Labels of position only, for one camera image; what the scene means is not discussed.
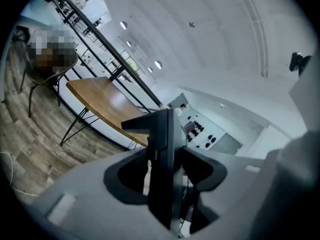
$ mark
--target laminate flooring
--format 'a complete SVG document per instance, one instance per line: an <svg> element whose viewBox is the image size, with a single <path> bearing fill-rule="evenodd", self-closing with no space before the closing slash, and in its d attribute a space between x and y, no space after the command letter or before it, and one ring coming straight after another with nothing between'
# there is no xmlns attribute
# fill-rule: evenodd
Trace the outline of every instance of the laminate flooring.
<svg viewBox="0 0 320 240"><path fill-rule="evenodd" d="M13 160L12 186L17 197L30 204L59 177L75 166L123 152L121 148L89 128L59 145L75 116L63 105L58 107L56 94L45 86L35 88L31 118L28 102L31 81L26 76L22 92L20 84L25 67L23 46L13 43L6 60L5 101L0 103L0 152ZM77 122L70 134L83 124ZM3 171L11 178L8 155L0 154Z"/></svg>

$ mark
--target black metal railing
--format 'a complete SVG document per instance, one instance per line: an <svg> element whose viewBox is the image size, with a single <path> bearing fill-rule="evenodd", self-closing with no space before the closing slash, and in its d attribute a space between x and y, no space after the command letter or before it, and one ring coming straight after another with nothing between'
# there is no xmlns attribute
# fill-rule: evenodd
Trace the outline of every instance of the black metal railing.
<svg viewBox="0 0 320 240"><path fill-rule="evenodd" d="M125 61L125 59L119 54L119 52L112 46L112 44L101 34L101 32L96 29L94 24L81 12L79 8L77 8L70 0L59 0L60 2L63 2L64 5L67 6L67 8L70 10L68 11L68 15L66 15L63 12L63 9L57 4L56 1L53 1L57 7L57 10L63 15L64 22L68 23L70 28L75 32L75 34L79 37L81 42L87 47L87 49L92 53L92 55L97 59L97 61L107 70L107 72L111 75L109 78L111 81L116 80L145 110L147 110L149 113L151 112L142 102L134 96L124 85L123 83L117 78L123 71L127 71L128 74L133 78L133 80L143 89L143 91L152 99L152 101L160 107L162 103L160 100L156 97L156 95L149 89L149 87L143 82L143 80L131 69L131 67L128 65L128 63ZM107 68L107 66L101 61L101 59L94 53L94 51L91 49L91 47L85 42L82 35L80 34L80 31L77 30L74 26L71 18L76 19L75 17L78 17L77 21L80 20L85 24L81 23L83 25L83 28L86 30L89 30L92 35L95 37L95 40L93 43L100 42L102 47L106 48L111 55L119 62L121 67L119 67L116 71L113 73ZM86 66L86 68L94 75L94 72L89 68L89 66L80 59L81 62Z"/></svg>

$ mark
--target metal handrail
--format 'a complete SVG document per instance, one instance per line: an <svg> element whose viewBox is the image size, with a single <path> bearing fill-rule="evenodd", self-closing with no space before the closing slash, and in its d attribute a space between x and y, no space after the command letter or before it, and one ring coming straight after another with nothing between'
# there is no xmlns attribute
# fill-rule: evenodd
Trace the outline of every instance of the metal handrail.
<svg viewBox="0 0 320 240"><path fill-rule="evenodd" d="M53 3L55 4L55 6L57 7L57 9L60 11L60 13L65 17L66 15L64 14L64 12L60 9L60 7L58 6L57 2L53 0ZM101 59L94 53L94 51L91 49L91 47L85 42L85 40L81 37L81 35L77 32L77 30L74 28L74 26L72 26L72 24L70 23L69 20L66 21L66 23L69 24L69 26L71 27L71 29L75 32L75 34L78 36L78 38L81 40L81 42L87 47L87 49L92 53L92 55L98 60L98 62L100 62L100 64L109 72L109 74L111 76L113 76L112 72L110 71L109 68L107 68L107 66L101 61ZM89 68L89 66L82 60L82 58L80 56L78 56L78 58L80 59L80 61L84 64L84 66L92 73L92 75L94 77L97 77L97 75ZM131 92L128 90L127 87L125 87L125 85L116 77L115 80L122 86L122 88L124 88L146 111L148 111L149 113L151 113L151 111Z"/></svg>
<svg viewBox="0 0 320 240"><path fill-rule="evenodd" d="M101 34L101 32L94 26L94 24L87 18L87 16L73 4L71 0L65 0L69 7L80 17L80 19L86 24L87 28L98 38L103 46L110 52L110 54L124 67L129 75L135 80L135 82L144 90L144 92L153 100L153 102L160 107L161 101L156 95L150 90L150 88L141 80L139 76L131 69L126 60L119 54L119 52L113 47L113 45Z"/></svg>

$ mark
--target recessed light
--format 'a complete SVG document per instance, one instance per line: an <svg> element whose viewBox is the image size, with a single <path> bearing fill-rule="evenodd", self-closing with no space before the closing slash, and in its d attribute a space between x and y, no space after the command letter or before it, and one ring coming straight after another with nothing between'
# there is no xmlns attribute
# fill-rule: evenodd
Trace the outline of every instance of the recessed light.
<svg viewBox="0 0 320 240"><path fill-rule="evenodd" d="M161 63L161 61L156 60L156 61L154 62L154 64L156 65L156 67L157 67L158 69L161 69L161 68L162 68L162 63Z"/></svg>
<svg viewBox="0 0 320 240"><path fill-rule="evenodd" d="M128 23L126 23L125 21L120 21L120 25L124 30L126 30L128 27Z"/></svg>

